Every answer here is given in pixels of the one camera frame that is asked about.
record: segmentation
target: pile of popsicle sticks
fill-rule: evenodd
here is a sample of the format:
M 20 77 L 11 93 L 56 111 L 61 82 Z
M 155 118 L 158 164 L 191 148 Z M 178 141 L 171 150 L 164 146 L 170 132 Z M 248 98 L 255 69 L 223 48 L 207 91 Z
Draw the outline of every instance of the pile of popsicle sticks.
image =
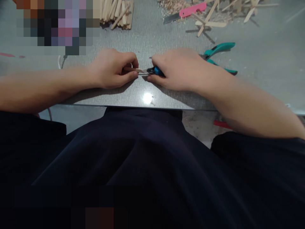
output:
M 111 29 L 116 26 L 131 29 L 134 0 L 100 0 L 99 19 L 101 24 L 113 22 Z

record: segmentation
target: pliers handle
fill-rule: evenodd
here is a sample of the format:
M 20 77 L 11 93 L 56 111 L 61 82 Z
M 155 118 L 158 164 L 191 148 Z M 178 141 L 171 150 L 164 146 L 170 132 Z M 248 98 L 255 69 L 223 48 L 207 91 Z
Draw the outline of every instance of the pliers handle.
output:
M 161 69 L 158 66 L 147 69 L 147 72 L 149 74 L 155 74 L 155 75 L 158 75 L 158 76 L 165 77 L 164 73 L 161 71 Z
M 207 62 L 209 62 L 211 64 L 219 66 L 213 60 L 211 60 L 210 57 L 218 52 L 223 52 L 223 51 L 229 50 L 229 49 L 233 48 L 234 46 L 235 46 L 235 42 L 221 43 L 210 50 L 206 50 L 205 53 L 203 54 L 202 58 L 204 58 Z M 227 72 L 231 73 L 232 75 L 236 75 L 238 73 L 238 71 L 235 71 L 235 70 L 230 70 L 230 69 L 226 69 L 226 68 L 225 68 L 225 70 Z

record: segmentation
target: left hand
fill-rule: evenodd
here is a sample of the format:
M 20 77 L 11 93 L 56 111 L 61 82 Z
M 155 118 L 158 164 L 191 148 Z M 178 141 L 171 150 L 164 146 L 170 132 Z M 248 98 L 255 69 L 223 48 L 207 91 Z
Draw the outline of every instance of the left hand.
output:
M 131 66 L 139 67 L 137 56 L 133 52 L 103 49 L 87 69 L 96 87 L 113 89 L 138 78 L 137 72 L 123 71 L 124 67 Z

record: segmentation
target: teal pliers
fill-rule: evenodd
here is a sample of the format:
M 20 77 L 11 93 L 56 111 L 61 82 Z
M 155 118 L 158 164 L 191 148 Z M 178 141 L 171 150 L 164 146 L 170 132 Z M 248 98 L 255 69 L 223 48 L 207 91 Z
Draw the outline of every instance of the teal pliers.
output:
M 235 46 L 235 42 L 221 43 L 210 50 L 206 50 L 205 53 L 200 56 L 203 59 L 205 59 L 207 62 L 219 66 L 214 61 L 212 61 L 210 59 L 210 57 L 218 52 L 223 52 L 223 51 L 229 50 L 229 49 L 233 48 L 234 46 Z M 231 73 L 232 75 L 236 75 L 238 73 L 238 71 L 235 71 L 235 70 L 230 70 L 230 69 L 226 69 L 226 68 L 225 68 L 225 70 L 227 72 Z

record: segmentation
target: cable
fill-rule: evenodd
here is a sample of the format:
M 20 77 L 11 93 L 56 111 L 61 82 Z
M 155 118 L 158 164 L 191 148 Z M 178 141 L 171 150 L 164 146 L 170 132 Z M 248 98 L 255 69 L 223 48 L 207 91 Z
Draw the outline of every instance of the cable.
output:
M 60 66 L 60 55 L 58 56 L 57 64 L 58 64 L 58 68 L 61 69 L 61 66 Z
M 67 59 L 68 55 L 64 55 L 64 60 L 63 60 L 62 64 L 60 64 L 60 57 L 61 57 L 61 55 L 59 55 L 58 59 L 57 59 L 58 68 L 63 69 L 64 68 L 64 61 Z

